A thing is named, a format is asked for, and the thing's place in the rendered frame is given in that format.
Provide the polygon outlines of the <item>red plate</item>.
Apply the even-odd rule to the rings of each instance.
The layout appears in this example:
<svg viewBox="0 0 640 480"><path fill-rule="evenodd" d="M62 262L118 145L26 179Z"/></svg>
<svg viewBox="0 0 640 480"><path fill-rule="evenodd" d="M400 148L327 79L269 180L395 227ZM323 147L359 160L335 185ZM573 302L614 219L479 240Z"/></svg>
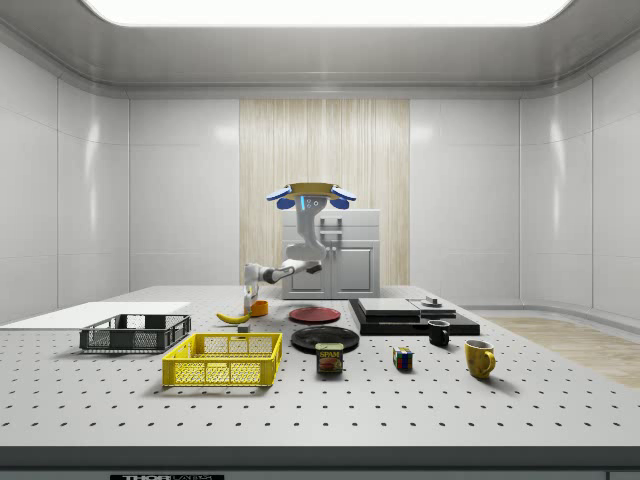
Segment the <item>red plate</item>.
<svg viewBox="0 0 640 480"><path fill-rule="evenodd" d="M289 319L299 323L330 323L339 320L341 313L327 307L303 307L292 310Z"/></svg>

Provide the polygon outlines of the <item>yellow mug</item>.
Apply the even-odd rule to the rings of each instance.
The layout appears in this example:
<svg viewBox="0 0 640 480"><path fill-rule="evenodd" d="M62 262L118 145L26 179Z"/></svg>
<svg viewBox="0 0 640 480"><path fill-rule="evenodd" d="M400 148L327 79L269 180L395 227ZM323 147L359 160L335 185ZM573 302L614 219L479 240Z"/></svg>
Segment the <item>yellow mug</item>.
<svg viewBox="0 0 640 480"><path fill-rule="evenodd" d="M486 379L496 366L494 346L482 340L467 340L464 345L467 366L470 374Z"/></svg>

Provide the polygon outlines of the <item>black stove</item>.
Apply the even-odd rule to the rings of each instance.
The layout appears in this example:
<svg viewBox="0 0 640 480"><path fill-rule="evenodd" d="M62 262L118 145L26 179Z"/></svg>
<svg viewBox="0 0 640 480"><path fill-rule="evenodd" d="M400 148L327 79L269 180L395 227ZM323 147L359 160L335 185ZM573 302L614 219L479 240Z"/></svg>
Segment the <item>black stove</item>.
<svg viewBox="0 0 640 480"><path fill-rule="evenodd" d="M480 325L442 304L406 298L359 298L349 301L361 335L427 335L429 321L450 324L451 335L479 335Z"/></svg>

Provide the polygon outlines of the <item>yellow basket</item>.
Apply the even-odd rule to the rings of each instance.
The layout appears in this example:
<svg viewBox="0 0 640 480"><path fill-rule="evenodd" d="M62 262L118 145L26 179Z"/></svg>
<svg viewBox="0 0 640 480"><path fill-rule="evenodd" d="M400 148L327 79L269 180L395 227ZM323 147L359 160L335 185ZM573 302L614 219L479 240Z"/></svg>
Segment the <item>yellow basket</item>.
<svg viewBox="0 0 640 480"><path fill-rule="evenodd" d="M165 386L271 386L280 333L194 333L162 358Z"/></svg>

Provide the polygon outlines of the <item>dark grey basket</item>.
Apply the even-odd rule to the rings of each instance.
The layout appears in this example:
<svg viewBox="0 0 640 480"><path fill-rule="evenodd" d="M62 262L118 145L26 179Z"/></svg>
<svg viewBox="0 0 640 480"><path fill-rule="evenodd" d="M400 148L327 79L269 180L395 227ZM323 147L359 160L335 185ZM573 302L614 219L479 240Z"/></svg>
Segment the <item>dark grey basket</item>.
<svg viewBox="0 0 640 480"><path fill-rule="evenodd" d="M80 348L106 352L163 352L191 330L191 317L176 314L119 314L80 331Z"/></svg>

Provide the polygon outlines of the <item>black plate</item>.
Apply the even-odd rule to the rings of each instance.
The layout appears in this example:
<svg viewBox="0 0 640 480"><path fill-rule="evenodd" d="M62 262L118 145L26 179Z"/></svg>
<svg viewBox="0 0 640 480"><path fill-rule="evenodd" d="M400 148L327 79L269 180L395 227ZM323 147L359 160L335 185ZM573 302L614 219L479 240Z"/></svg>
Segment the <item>black plate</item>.
<svg viewBox="0 0 640 480"><path fill-rule="evenodd" d="M358 346L359 336L346 328L315 326L295 331L291 336L291 343L298 350L308 354L315 353L317 343L341 343L344 351L348 352Z"/></svg>

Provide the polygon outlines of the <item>flat-sided can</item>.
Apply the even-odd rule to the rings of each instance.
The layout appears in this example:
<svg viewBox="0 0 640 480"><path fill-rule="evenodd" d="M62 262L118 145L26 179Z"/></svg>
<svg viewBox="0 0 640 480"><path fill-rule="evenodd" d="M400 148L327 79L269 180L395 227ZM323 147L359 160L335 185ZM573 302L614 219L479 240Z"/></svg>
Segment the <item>flat-sided can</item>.
<svg viewBox="0 0 640 480"><path fill-rule="evenodd" d="M316 343L317 372L341 373L344 369L343 351L342 343Z"/></svg>

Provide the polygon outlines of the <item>white cabinet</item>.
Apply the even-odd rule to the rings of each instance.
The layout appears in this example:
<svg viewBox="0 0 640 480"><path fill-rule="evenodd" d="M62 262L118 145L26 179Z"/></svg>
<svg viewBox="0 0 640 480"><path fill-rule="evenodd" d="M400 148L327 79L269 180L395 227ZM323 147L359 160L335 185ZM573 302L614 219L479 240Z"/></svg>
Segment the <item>white cabinet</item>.
<svg viewBox="0 0 640 480"><path fill-rule="evenodd" d="M322 270L280 282L285 299L352 299L380 295L378 209L325 209L314 219L325 246Z"/></svg>

